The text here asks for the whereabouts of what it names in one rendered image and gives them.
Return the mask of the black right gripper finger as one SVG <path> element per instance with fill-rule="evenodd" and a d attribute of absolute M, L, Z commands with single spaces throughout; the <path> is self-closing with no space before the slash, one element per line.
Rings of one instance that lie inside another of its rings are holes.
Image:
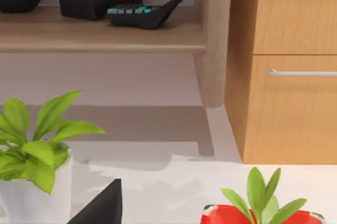
<path fill-rule="evenodd" d="M 122 179 L 114 179 L 67 224 L 122 224 Z"/>

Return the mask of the green plant in white pot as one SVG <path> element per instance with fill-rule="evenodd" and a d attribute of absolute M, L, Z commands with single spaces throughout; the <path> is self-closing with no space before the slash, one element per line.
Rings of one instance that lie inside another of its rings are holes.
<path fill-rule="evenodd" d="M 0 207 L 7 224 L 66 224 L 71 217 L 73 154 L 66 140 L 104 134 L 63 114 L 79 95 L 70 91 L 47 101 L 29 138 L 29 110 L 10 98 L 0 112 Z"/>

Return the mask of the wooden drawer front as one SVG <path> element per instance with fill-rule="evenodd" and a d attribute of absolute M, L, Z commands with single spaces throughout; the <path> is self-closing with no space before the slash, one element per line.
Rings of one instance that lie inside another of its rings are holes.
<path fill-rule="evenodd" d="M 248 164 L 337 164 L 337 55 L 256 55 L 242 159 Z"/>

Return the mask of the wooden cupboard door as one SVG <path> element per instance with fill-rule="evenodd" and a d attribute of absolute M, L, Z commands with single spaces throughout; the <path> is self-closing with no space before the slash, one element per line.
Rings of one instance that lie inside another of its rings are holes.
<path fill-rule="evenodd" d="M 256 54 L 337 54 L 337 0 L 258 0 Z"/>

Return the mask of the pale wooden open shelf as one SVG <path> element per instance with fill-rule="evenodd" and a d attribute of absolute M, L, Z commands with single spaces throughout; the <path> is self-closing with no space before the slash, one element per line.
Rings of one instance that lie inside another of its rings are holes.
<path fill-rule="evenodd" d="M 192 53 L 204 106 L 224 103 L 230 0 L 180 6 L 161 30 L 61 17 L 56 6 L 0 13 L 0 53 Z"/>

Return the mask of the black calculator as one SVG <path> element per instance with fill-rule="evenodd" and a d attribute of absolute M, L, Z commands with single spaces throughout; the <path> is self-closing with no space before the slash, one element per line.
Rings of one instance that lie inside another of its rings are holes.
<path fill-rule="evenodd" d="M 163 25 L 182 1 L 170 0 L 164 5 L 116 5 L 107 10 L 106 16 L 114 26 L 155 30 Z"/>

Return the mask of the wooden cupboard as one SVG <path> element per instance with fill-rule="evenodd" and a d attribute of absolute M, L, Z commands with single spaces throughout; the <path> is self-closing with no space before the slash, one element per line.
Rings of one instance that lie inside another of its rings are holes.
<path fill-rule="evenodd" d="M 337 0 L 231 0 L 224 104 L 245 164 L 337 165 Z"/>

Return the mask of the green plant in red pot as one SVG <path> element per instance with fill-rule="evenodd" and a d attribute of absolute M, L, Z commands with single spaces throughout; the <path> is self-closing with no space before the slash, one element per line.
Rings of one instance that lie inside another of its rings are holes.
<path fill-rule="evenodd" d="M 200 224 L 327 224 L 321 214 L 301 209 L 305 198 L 280 207 L 274 194 L 280 177 L 281 168 L 277 168 L 265 182 L 260 170 L 253 167 L 246 183 L 248 203 L 233 189 L 222 188 L 230 204 L 205 206 Z"/>

